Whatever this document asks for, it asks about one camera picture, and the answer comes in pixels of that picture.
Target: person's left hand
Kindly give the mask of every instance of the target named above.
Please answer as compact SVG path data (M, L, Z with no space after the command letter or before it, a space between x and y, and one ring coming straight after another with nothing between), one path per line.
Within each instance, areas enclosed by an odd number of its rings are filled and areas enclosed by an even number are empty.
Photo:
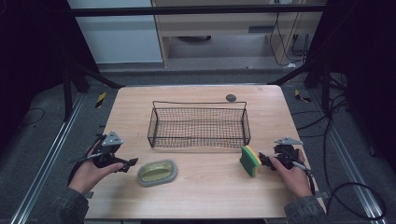
M84 161L78 168L70 181L69 188L74 189L82 195L88 193L101 179L114 173L124 166L122 162L113 163L104 168L97 168L92 160Z

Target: yellow sponge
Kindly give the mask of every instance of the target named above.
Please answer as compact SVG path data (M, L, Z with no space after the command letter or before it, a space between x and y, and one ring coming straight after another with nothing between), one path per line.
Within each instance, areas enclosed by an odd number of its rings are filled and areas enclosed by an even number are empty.
M247 173L252 177L256 176L257 168L262 165L256 152L254 152L250 146L242 147L242 157L240 161Z

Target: black metal basket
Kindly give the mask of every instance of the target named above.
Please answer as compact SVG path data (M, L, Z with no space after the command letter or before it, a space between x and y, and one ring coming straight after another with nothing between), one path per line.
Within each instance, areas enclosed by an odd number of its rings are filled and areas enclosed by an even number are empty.
M250 141L246 105L154 101L148 141L151 147L243 147Z

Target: sponge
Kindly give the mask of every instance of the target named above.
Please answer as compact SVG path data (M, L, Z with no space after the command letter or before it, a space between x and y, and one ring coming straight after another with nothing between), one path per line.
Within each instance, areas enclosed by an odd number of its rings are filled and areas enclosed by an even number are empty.
M257 169L262 164L256 152L254 152L250 146L242 147L242 157L240 161L247 173L252 177L256 176Z

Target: light wood tabletop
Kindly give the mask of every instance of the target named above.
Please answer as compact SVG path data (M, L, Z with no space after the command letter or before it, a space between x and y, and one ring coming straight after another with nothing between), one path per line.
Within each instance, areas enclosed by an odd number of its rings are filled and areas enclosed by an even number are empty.
M284 206L293 200L277 172L261 166L251 177L239 159L241 148L150 147L149 122L153 101L247 102L251 141L257 153L274 156L276 139L299 139L278 86L161 86L119 90L105 133L115 131L123 140L116 156L138 158L128 173L105 177L89 199L86 218L271 218L284 217ZM144 188L138 169L151 162L172 160L176 178Z

